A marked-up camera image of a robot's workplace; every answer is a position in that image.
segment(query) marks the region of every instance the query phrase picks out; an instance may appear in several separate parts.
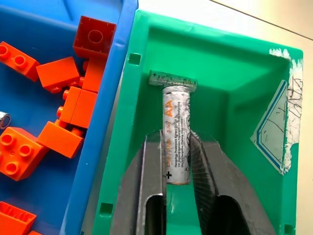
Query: sticker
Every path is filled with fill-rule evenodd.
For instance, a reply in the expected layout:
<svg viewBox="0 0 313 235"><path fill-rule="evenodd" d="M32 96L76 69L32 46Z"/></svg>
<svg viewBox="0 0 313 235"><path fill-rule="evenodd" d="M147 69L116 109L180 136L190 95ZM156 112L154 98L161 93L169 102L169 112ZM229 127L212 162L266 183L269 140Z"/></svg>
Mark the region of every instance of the sticker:
<svg viewBox="0 0 313 235"><path fill-rule="evenodd" d="M283 80L250 138L280 173L283 162L286 106L287 82Z"/></svg>
<svg viewBox="0 0 313 235"><path fill-rule="evenodd" d="M282 174L291 168L291 147L299 143L300 120L302 115L302 87L303 87L303 59L294 60L287 49L272 48L269 53L273 56L283 57L290 61L289 86L287 91L287 127L285 155L282 164Z"/></svg>

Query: plastic toy brick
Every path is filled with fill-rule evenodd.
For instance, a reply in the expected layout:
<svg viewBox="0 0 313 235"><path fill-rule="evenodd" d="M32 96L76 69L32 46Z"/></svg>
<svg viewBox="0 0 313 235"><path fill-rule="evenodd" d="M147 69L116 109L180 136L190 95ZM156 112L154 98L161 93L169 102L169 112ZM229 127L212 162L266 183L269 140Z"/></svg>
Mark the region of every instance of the plastic toy brick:
<svg viewBox="0 0 313 235"><path fill-rule="evenodd" d="M82 90L70 124L88 128L96 99L97 93Z"/></svg>
<svg viewBox="0 0 313 235"><path fill-rule="evenodd" d="M76 32L73 48L77 56L107 58L116 25L82 16Z"/></svg>
<svg viewBox="0 0 313 235"><path fill-rule="evenodd" d="M35 231L31 231L28 235L41 235L41 234Z"/></svg>
<svg viewBox="0 0 313 235"><path fill-rule="evenodd" d="M84 63L83 68L87 69L86 74L85 77L81 77L79 80L79 85L83 90L98 93L105 66L105 59L98 59L94 57Z"/></svg>
<svg viewBox="0 0 313 235"><path fill-rule="evenodd" d="M37 72L43 88L51 93L58 93L63 87L79 83L79 73L73 57L37 66Z"/></svg>
<svg viewBox="0 0 313 235"><path fill-rule="evenodd" d="M26 235L36 219L36 215L0 202L0 234Z"/></svg>
<svg viewBox="0 0 313 235"><path fill-rule="evenodd" d="M35 170L48 149L21 128L8 127L0 136L0 172L15 181Z"/></svg>
<svg viewBox="0 0 313 235"><path fill-rule="evenodd" d="M76 128L68 131L65 126L66 123L59 120L55 123L49 121L37 141L68 158L74 158L83 143L83 132Z"/></svg>
<svg viewBox="0 0 313 235"><path fill-rule="evenodd" d="M70 87L69 90L65 90L63 93L63 99L65 100L64 106L59 107L57 111L57 117L60 121L64 121L70 123L79 95L80 95L80 88L77 87Z"/></svg>
<svg viewBox="0 0 313 235"><path fill-rule="evenodd" d="M8 43L0 43L0 62L34 82L38 80L36 67L40 64L35 59L17 50Z"/></svg>

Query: green plastic bin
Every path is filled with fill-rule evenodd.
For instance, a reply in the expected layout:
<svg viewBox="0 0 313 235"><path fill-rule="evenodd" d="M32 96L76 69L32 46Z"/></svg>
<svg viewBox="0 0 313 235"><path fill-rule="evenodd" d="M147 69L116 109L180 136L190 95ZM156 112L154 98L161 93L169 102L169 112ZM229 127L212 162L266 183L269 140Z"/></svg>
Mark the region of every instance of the green plastic bin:
<svg viewBox="0 0 313 235"><path fill-rule="evenodd" d="M277 167L251 137L282 84L291 87L292 62L301 63L302 51L138 10L126 58L93 235L109 235L124 172L145 135L162 129L162 88L148 84L150 70L198 81L191 128L220 143L256 190L277 234L295 234L298 143L283 131ZM282 112L289 131L288 102ZM286 151L291 166L284 165ZM167 203L168 235L201 234L192 184L168 185Z"/></svg>

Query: red lego brick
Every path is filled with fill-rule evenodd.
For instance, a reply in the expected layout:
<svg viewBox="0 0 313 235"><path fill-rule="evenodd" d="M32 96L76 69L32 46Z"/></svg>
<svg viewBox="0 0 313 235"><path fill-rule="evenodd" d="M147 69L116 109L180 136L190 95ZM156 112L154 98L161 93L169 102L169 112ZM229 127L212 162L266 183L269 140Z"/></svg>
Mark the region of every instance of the red lego brick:
<svg viewBox="0 0 313 235"><path fill-rule="evenodd" d="M59 120L55 123L49 121L38 136L37 142L68 158L74 158L83 143L83 132L76 128L68 131L64 129L65 126L66 123Z"/></svg>
<svg viewBox="0 0 313 235"><path fill-rule="evenodd" d="M26 235L36 215L0 202L0 235Z"/></svg>
<svg viewBox="0 0 313 235"><path fill-rule="evenodd" d="M83 90L98 93L105 66L105 59L94 57L84 63L83 68L86 69L86 74L79 80L79 85Z"/></svg>
<svg viewBox="0 0 313 235"><path fill-rule="evenodd" d="M34 82L38 80L36 67L40 64L35 59L17 50L8 43L0 43L0 62Z"/></svg>
<svg viewBox="0 0 313 235"><path fill-rule="evenodd" d="M80 95L80 88L77 87L70 87L69 90L65 90L63 94L63 99L65 100L64 106L59 107L57 111L57 117L60 121L64 121L70 123L79 95Z"/></svg>
<svg viewBox="0 0 313 235"><path fill-rule="evenodd" d="M0 136L0 172L15 181L35 170L48 149L21 128L8 127Z"/></svg>
<svg viewBox="0 0 313 235"><path fill-rule="evenodd" d="M80 76L73 57L37 66L37 72L43 88L51 93L58 93L63 87L79 83Z"/></svg>
<svg viewBox="0 0 313 235"><path fill-rule="evenodd" d="M80 18L73 48L77 56L106 59L112 45L116 25L86 16Z"/></svg>
<svg viewBox="0 0 313 235"><path fill-rule="evenodd" d="M81 90L70 124L88 128L97 93Z"/></svg>
<svg viewBox="0 0 313 235"><path fill-rule="evenodd" d="M41 234L35 231L31 231L28 235L41 235Z"/></svg>

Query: blue plastic bin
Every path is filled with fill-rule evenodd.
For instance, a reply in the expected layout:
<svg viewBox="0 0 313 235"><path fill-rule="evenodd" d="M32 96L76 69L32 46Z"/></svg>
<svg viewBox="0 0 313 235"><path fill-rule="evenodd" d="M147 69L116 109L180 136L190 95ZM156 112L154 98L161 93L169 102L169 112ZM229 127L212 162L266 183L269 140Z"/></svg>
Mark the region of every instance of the blue plastic bin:
<svg viewBox="0 0 313 235"><path fill-rule="evenodd" d="M0 174L0 201L37 215L33 230L44 235L78 235L127 52L137 0L5 0L0 3L0 42L5 41L39 63L74 56L81 15L117 24L113 44L82 151L68 159L50 151L27 179ZM75 57L79 67L82 60ZM11 126L38 136L64 101L0 64L0 111Z"/></svg>

